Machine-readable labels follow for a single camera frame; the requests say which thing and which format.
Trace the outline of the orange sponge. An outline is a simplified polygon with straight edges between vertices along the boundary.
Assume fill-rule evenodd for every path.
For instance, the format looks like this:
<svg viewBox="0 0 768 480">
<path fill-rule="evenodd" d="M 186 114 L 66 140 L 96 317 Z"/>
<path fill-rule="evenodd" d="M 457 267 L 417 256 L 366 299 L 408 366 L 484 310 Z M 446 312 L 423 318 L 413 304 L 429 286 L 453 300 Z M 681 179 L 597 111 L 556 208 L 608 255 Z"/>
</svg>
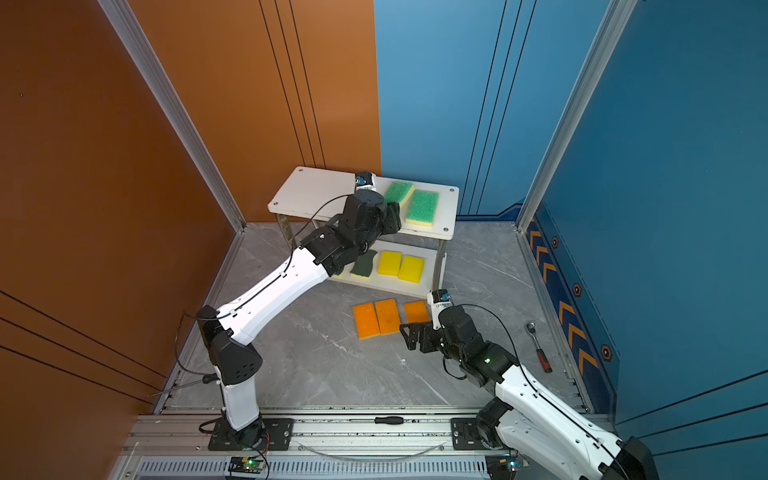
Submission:
<svg viewBox="0 0 768 480">
<path fill-rule="evenodd" d="M 381 335 L 390 335 L 399 332 L 401 319 L 395 299 L 386 299 L 374 303 Z"/>
<path fill-rule="evenodd" d="M 423 300 L 405 303 L 404 310 L 406 321 L 408 323 L 425 323 L 431 321 L 427 305 Z"/>
<path fill-rule="evenodd" d="M 366 340 L 380 335 L 379 322 L 373 303 L 365 303 L 353 307 L 353 316 L 360 340 Z"/>
</svg>

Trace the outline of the light green sponge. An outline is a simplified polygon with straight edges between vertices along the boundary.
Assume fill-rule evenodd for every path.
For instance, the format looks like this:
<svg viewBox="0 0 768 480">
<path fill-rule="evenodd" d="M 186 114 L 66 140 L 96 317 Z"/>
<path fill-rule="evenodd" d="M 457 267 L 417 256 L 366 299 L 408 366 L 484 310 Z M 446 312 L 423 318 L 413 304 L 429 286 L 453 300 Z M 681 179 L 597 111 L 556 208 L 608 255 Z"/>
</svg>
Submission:
<svg viewBox="0 0 768 480">
<path fill-rule="evenodd" d="M 431 228 L 439 203 L 439 193 L 434 191 L 416 190 L 405 217 L 408 224 Z"/>
<path fill-rule="evenodd" d="M 384 193 L 384 200 L 387 204 L 396 203 L 400 208 L 403 208 L 414 191 L 415 186 L 411 182 L 392 181 Z"/>
</svg>

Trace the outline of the yellow sponge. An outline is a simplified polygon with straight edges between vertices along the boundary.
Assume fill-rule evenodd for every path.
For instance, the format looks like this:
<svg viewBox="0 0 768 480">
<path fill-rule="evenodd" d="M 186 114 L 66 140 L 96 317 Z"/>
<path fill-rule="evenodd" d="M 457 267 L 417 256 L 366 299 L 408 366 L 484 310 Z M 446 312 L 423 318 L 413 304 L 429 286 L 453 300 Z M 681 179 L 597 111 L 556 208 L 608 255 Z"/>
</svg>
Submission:
<svg viewBox="0 0 768 480">
<path fill-rule="evenodd" d="M 418 284 L 421 281 L 424 266 L 424 258 L 405 255 L 397 277 L 401 281 Z"/>
<path fill-rule="evenodd" d="M 402 253 L 383 251 L 380 254 L 377 273 L 383 276 L 397 277 L 402 264 Z"/>
</svg>

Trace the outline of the green wavy sponge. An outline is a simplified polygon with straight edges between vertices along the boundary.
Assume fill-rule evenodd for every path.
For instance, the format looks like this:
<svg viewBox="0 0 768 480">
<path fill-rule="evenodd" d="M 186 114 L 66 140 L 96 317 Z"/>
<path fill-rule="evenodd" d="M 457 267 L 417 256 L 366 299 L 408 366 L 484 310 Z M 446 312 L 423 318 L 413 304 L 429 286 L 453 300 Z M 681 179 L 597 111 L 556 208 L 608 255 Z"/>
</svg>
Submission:
<svg viewBox="0 0 768 480">
<path fill-rule="evenodd" d="M 370 249 L 361 255 L 350 270 L 350 276 L 354 278 L 369 279 L 373 272 L 373 263 L 378 252 Z"/>
</svg>

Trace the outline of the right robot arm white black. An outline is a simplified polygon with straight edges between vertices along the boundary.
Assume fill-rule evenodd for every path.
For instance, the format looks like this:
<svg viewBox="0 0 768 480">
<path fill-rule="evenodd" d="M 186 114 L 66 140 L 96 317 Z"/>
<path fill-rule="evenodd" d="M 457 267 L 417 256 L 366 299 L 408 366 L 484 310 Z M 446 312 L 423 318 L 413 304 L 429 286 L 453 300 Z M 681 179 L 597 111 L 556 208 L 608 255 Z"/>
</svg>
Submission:
<svg viewBox="0 0 768 480">
<path fill-rule="evenodd" d="M 463 379 L 492 394 L 476 416 L 490 448 L 516 450 L 559 479 L 658 478 L 641 440 L 622 439 L 559 399 L 513 353 L 484 339 L 464 306 L 445 303 L 431 321 L 399 330 L 408 349 L 456 361 Z"/>
</svg>

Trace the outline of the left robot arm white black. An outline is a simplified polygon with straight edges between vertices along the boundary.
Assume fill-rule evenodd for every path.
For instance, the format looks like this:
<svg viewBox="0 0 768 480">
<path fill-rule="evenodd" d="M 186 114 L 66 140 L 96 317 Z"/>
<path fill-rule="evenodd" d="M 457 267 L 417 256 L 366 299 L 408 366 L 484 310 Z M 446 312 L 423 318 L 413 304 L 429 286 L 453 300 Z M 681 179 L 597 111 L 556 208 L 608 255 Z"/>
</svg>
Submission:
<svg viewBox="0 0 768 480">
<path fill-rule="evenodd" d="M 401 229 L 400 205 L 373 189 L 345 195 L 341 213 L 310 232 L 285 262 L 239 297 L 196 314 L 221 389 L 226 425 L 260 435 L 255 375 L 263 359 L 253 346 L 261 330 L 305 292 L 339 275 L 383 235 Z"/>
</svg>

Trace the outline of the white two-tier shelf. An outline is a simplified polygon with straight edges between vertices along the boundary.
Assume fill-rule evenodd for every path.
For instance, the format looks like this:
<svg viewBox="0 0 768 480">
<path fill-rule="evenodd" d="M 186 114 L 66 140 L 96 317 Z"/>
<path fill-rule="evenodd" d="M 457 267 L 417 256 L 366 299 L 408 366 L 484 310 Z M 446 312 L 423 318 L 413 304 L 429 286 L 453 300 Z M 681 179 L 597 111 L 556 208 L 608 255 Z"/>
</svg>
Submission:
<svg viewBox="0 0 768 480">
<path fill-rule="evenodd" d="M 299 166 L 270 200 L 268 210 L 276 215 L 283 227 L 288 225 L 290 217 L 312 219 L 314 223 L 325 222 L 343 210 L 344 199 L 341 196 L 353 192 L 354 182 L 353 173 Z M 354 277 L 351 268 L 346 267 L 341 275 L 334 278 L 335 281 L 420 298 L 442 287 L 447 243 L 455 233 L 459 189 L 417 181 L 411 183 L 417 191 L 438 195 L 432 224 L 422 226 L 407 222 L 410 205 L 406 204 L 401 211 L 402 228 L 399 232 L 381 237 L 372 248 L 379 253 L 393 251 L 403 256 L 422 258 L 424 267 L 420 281 L 413 283 L 396 276 L 379 275 L 378 259 L 373 261 L 369 277 Z"/>
</svg>

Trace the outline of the right green circuit board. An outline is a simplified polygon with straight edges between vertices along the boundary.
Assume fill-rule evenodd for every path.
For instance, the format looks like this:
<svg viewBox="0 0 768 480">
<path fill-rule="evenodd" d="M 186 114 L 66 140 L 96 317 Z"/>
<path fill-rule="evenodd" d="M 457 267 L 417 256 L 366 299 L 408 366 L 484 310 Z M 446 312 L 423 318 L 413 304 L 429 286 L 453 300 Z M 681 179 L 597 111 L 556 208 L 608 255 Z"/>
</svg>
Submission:
<svg viewBox="0 0 768 480">
<path fill-rule="evenodd" d="M 530 466 L 528 460 L 512 456 L 486 456 L 486 471 L 491 480 L 514 480 Z"/>
</svg>

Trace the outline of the green circuit board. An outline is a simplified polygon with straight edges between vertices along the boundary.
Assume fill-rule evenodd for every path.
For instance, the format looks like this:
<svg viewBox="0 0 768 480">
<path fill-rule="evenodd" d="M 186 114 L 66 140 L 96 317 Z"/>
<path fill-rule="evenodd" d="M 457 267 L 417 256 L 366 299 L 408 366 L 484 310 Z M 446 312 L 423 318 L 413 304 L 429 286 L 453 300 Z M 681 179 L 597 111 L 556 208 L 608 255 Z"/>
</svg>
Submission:
<svg viewBox="0 0 768 480">
<path fill-rule="evenodd" d="M 486 471 L 491 480 L 514 480 L 530 466 L 528 460 L 512 456 L 486 456 Z"/>
<path fill-rule="evenodd" d="M 269 477 L 268 463 L 261 457 L 231 457 L 227 466 L 227 476 L 232 478 L 262 478 Z"/>
</svg>

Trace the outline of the red handled ratchet tool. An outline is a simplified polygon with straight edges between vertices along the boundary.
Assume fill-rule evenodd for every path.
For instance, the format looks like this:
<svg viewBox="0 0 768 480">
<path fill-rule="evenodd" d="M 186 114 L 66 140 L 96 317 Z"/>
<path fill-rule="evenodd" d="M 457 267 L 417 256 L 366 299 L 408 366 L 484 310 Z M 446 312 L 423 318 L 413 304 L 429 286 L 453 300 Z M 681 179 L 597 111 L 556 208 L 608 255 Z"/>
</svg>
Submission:
<svg viewBox="0 0 768 480">
<path fill-rule="evenodd" d="M 529 322 L 526 325 L 526 331 L 530 335 L 533 344 L 535 346 L 535 351 L 538 357 L 538 360 L 540 362 L 540 365 L 545 373 L 551 373 L 553 371 L 551 363 L 549 362 L 548 357 L 546 356 L 546 353 L 541 347 L 541 344 L 537 337 L 537 330 L 536 330 L 536 324 L 534 322 Z"/>
</svg>

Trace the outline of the black screwdriver on rail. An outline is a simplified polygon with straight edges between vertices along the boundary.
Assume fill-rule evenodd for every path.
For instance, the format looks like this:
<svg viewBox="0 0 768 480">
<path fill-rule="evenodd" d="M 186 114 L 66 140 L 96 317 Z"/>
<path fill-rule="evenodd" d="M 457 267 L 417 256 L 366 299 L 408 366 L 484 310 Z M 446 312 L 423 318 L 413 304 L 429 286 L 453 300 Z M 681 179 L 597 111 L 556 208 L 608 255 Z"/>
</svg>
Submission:
<svg viewBox="0 0 768 480">
<path fill-rule="evenodd" d="M 405 419 L 402 416 L 397 415 L 376 416 L 374 418 L 374 423 L 380 425 L 402 425 L 405 423 Z"/>
</svg>

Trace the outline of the left aluminium corner post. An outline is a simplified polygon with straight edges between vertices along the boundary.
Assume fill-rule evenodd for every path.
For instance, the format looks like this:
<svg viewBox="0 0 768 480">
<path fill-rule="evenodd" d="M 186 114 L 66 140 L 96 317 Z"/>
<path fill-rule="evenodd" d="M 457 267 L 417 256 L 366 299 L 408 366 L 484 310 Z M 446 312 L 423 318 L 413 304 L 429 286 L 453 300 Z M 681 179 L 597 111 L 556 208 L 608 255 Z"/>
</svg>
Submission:
<svg viewBox="0 0 768 480">
<path fill-rule="evenodd" d="M 245 217 L 131 6 L 125 0 L 99 0 L 98 4 L 234 232 L 243 233 Z"/>
</svg>

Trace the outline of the aluminium corner post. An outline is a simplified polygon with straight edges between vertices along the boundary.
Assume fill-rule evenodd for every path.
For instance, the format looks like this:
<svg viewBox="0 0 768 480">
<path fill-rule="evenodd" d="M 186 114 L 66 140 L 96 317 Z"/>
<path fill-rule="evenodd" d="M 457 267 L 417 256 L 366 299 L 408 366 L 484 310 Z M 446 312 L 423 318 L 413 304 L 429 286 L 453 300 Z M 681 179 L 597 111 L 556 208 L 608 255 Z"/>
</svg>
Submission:
<svg viewBox="0 0 768 480">
<path fill-rule="evenodd" d="M 125 0 L 99 0 L 98 4 L 234 232 L 243 233 L 245 217 L 131 6 Z"/>
<path fill-rule="evenodd" d="M 637 3 L 609 2 L 515 222 L 520 234 L 532 222 Z"/>
</svg>

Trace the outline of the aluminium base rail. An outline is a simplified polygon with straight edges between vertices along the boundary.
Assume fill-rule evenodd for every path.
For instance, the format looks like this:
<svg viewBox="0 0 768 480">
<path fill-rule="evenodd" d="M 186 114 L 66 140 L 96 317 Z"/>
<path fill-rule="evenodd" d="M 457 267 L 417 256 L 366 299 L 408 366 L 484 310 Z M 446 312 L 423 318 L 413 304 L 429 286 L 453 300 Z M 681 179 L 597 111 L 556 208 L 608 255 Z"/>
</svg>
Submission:
<svg viewBox="0 0 768 480">
<path fill-rule="evenodd" d="M 402 425 L 374 423 L 397 415 Z M 112 479 L 246 479 L 227 476 L 231 457 L 261 457 L 267 479 L 490 479 L 486 456 L 524 458 L 515 479 L 559 479 L 516 450 L 492 449 L 474 410 L 269 410 L 266 431 L 248 440 L 217 415 L 150 415 L 134 424 Z"/>
</svg>

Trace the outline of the right aluminium corner post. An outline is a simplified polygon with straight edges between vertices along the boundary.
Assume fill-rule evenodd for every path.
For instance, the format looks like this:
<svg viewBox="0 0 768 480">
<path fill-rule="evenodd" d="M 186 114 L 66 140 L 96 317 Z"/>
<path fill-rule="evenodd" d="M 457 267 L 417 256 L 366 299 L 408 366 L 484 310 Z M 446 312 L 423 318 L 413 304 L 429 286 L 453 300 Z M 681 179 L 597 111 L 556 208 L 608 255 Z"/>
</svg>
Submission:
<svg viewBox="0 0 768 480">
<path fill-rule="evenodd" d="M 515 222 L 520 234 L 532 222 L 637 3 L 609 2 Z"/>
</svg>

